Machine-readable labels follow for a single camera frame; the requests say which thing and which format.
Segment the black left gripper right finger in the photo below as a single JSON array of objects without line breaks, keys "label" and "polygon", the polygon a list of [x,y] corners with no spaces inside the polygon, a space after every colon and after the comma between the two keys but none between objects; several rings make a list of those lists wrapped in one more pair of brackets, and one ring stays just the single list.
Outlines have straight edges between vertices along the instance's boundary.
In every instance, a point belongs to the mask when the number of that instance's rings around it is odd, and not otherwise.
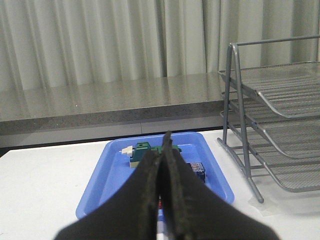
[{"label": "black left gripper right finger", "polygon": [[277,240],[269,226],[247,216],[213,193],[172,148],[162,142],[159,194],[169,233],[175,240]]}]

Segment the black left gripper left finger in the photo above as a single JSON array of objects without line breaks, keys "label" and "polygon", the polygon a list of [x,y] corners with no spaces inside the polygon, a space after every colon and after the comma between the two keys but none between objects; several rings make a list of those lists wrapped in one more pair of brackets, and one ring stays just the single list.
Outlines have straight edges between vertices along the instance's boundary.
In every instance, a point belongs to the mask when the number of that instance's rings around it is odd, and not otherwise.
[{"label": "black left gripper left finger", "polygon": [[63,228],[57,240],[155,240],[160,155],[147,151],[122,187],[104,204]]}]

